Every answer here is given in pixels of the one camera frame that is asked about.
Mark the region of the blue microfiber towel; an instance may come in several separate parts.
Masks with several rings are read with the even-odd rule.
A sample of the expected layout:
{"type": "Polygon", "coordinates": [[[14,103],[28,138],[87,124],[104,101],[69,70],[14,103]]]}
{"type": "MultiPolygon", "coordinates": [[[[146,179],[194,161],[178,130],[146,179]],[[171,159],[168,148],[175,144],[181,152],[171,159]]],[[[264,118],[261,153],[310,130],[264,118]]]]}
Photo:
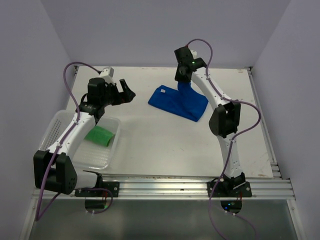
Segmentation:
{"type": "Polygon", "coordinates": [[[159,86],[148,104],[165,112],[198,122],[203,116],[209,101],[196,92],[190,83],[179,82],[177,89],[165,85],[159,86]]]}

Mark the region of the green microfiber towel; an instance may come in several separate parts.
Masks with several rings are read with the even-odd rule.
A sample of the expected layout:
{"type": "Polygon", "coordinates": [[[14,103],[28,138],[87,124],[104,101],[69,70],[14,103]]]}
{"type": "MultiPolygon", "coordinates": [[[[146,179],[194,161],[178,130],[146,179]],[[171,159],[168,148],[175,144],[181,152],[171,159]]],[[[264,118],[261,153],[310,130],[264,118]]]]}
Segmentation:
{"type": "Polygon", "coordinates": [[[108,147],[115,134],[103,127],[95,126],[85,136],[85,140],[99,146],[108,147]]]}

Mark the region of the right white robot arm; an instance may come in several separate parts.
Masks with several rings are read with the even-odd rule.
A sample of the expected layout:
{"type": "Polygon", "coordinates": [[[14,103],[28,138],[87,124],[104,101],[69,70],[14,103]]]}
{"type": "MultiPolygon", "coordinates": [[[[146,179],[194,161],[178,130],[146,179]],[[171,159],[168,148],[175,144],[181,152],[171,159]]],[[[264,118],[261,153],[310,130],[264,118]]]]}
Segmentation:
{"type": "Polygon", "coordinates": [[[208,182],[209,195],[213,197],[232,197],[246,183],[245,174],[240,164],[238,147],[232,137],[238,131],[241,105],[225,100],[222,90],[214,86],[210,79],[205,61],[196,57],[196,52],[188,46],[174,51],[177,60],[175,80],[178,83],[194,83],[207,98],[213,113],[209,119],[209,129],[218,139],[223,173],[220,180],[208,182]]]}

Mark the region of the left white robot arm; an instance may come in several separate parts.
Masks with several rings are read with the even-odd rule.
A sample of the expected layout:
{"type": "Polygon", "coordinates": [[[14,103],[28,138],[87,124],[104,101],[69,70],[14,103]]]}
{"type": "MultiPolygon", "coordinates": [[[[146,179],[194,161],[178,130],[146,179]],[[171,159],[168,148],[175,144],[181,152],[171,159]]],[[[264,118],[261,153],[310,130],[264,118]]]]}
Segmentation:
{"type": "Polygon", "coordinates": [[[136,94],[120,79],[122,90],[102,77],[91,78],[87,93],[76,102],[75,114],[62,135],[45,150],[33,156],[34,182],[41,191],[69,195],[74,190],[86,189],[92,196],[103,193],[101,174],[78,170],[73,158],[86,135],[98,124],[107,106],[130,103],[136,94]]]}

